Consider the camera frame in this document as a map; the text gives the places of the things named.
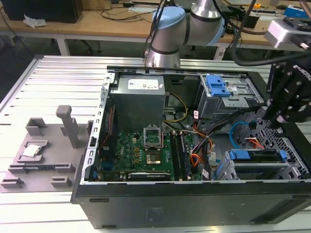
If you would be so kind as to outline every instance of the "blue latch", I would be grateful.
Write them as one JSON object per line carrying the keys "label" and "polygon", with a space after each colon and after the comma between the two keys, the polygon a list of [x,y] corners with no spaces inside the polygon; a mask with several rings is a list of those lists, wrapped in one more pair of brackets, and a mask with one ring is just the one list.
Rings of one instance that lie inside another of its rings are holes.
{"label": "blue latch", "polygon": [[282,157],[283,162],[285,162],[288,159],[287,153],[284,150],[280,150],[280,156]]}
{"label": "blue latch", "polygon": [[247,150],[232,150],[229,152],[230,159],[251,159]]}
{"label": "blue latch", "polygon": [[231,93],[225,87],[225,82],[219,75],[206,75],[206,85],[210,88],[212,96],[231,96]]}

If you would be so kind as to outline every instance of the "slotted aluminum surface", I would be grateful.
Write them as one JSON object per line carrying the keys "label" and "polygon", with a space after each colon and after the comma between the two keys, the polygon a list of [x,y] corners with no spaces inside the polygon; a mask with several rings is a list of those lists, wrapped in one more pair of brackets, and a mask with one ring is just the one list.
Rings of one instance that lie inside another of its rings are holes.
{"label": "slotted aluminum surface", "polygon": [[[257,71],[265,81],[270,66],[239,67],[231,61],[182,60],[182,68]],[[139,58],[45,56],[34,60],[0,104],[0,180],[26,135],[30,117],[60,123],[55,116],[60,104],[72,106],[78,123],[95,115],[103,74],[107,66],[143,66]],[[299,124],[311,141],[311,123]],[[71,192],[0,194],[0,232],[97,233],[79,205],[70,204]],[[311,232],[311,208],[277,225],[217,226],[169,229],[123,229],[114,232],[257,233]]]}

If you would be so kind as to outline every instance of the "white sticker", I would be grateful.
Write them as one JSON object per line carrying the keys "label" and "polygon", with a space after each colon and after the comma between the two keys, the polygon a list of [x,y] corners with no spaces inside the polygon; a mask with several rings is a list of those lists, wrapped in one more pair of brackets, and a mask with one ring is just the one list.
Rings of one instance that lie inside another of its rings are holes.
{"label": "white sticker", "polygon": [[214,161],[214,162],[216,161],[216,153],[215,152],[210,153],[210,160]]}
{"label": "white sticker", "polygon": [[228,91],[236,91],[236,92],[238,91],[237,88],[235,87],[227,87],[227,89]]}
{"label": "white sticker", "polygon": [[27,166],[25,167],[26,170],[39,170],[37,166]]}
{"label": "white sticker", "polygon": [[194,119],[199,119],[199,111],[193,111]]}
{"label": "white sticker", "polygon": [[208,173],[205,169],[203,169],[202,175],[203,175],[206,179],[209,178],[209,173]]}
{"label": "white sticker", "polygon": [[129,90],[158,90],[157,79],[130,79],[128,81]]}

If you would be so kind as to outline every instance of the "blue object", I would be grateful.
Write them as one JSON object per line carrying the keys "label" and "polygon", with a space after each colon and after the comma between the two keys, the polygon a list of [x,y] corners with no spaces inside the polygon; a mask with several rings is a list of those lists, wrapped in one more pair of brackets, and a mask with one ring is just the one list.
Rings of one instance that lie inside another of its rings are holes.
{"label": "blue object", "polygon": [[224,20],[224,18],[222,18],[222,22],[220,24],[219,30],[218,30],[217,34],[215,35],[214,39],[212,39],[212,41],[209,42],[207,45],[204,45],[204,47],[205,46],[212,46],[212,45],[216,44],[218,42],[219,38],[224,33],[224,30],[225,30],[225,20]]}
{"label": "blue object", "polygon": [[220,159],[216,159],[215,162],[220,163],[221,160]]}
{"label": "blue object", "polygon": [[289,5],[285,12],[284,12],[285,16],[288,17],[295,17],[295,18],[308,18],[306,12],[304,12],[304,10],[300,9],[300,8],[296,8],[293,5]]}
{"label": "blue object", "polygon": [[286,151],[280,150],[280,155],[284,162],[288,159]]}
{"label": "blue object", "polygon": [[[152,20],[154,19],[156,12],[154,12],[152,16]],[[158,29],[169,28],[174,26],[178,22],[180,22],[186,16],[186,12],[181,7],[176,6],[166,6],[163,9],[162,16],[158,25]]]}
{"label": "blue object", "polygon": [[221,169],[223,168],[224,164],[221,163],[217,169],[217,171],[214,173],[214,176],[213,176],[213,180],[218,176],[219,172],[221,171]]}
{"label": "blue object", "polygon": [[206,75],[206,85],[210,88],[211,95],[214,97],[231,96],[231,93],[225,87],[225,82],[219,75]]}
{"label": "blue object", "polygon": [[239,149],[240,147],[233,141],[232,133],[233,133],[234,128],[235,128],[237,125],[239,125],[239,124],[248,125],[248,123],[245,122],[245,121],[239,121],[239,122],[235,123],[235,124],[231,127],[231,129],[230,129],[230,131],[229,131],[229,139],[230,139],[230,142],[232,143],[232,145],[234,146],[234,148],[237,148],[237,149]]}
{"label": "blue object", "polygon": [[232,150],[229,152],[230,158],[235,159],[251,159],[247,150]]}

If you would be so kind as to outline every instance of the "black box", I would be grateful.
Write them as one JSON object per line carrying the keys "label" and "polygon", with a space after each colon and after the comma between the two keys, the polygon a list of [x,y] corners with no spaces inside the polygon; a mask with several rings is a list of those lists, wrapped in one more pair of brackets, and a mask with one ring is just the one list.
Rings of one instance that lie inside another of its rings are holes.
{"label": "black box", "polygon": [[10,20],[30,18],[75,23],[82,14],[81,0],[2,0]]}

